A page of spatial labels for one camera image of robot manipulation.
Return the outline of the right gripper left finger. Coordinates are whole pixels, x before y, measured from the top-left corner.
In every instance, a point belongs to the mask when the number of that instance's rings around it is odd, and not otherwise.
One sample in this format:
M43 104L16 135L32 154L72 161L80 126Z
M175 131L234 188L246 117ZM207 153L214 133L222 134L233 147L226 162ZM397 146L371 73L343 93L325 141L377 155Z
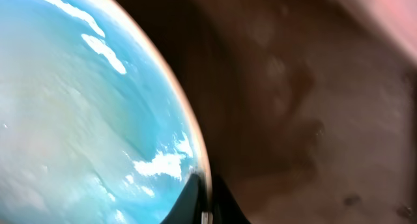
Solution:
M191 174L184 189L161 224L201 224L203 186L197 174Z

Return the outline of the white plate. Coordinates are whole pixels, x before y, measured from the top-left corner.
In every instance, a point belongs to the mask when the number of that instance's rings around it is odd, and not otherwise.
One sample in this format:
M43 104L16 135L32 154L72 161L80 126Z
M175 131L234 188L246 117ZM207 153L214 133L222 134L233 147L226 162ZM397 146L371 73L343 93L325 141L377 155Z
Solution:
M195 115L115 0L1 0L2 223L162 223L191 184Z

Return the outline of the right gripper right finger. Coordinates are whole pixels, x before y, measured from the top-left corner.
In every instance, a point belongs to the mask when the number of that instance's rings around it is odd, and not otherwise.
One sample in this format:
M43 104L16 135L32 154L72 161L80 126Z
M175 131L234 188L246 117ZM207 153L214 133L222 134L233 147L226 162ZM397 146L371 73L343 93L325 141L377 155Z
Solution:
M212 178L213 224L250 224L220 175Z

